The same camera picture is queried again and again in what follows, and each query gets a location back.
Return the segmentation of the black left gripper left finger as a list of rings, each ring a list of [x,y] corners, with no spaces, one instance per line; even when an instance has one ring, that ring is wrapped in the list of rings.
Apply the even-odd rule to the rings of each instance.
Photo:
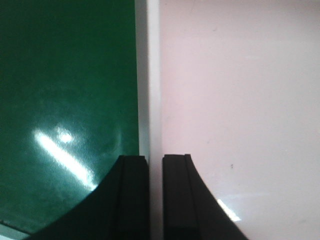
[[[98,187],[30,240],[150,239],[149,166],[144,156],[120,156]]]

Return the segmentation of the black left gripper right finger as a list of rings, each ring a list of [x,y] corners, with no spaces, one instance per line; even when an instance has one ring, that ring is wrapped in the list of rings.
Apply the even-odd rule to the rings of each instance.
[[[245,240],[200,177],[191,155],[162,159],[166,240]]]

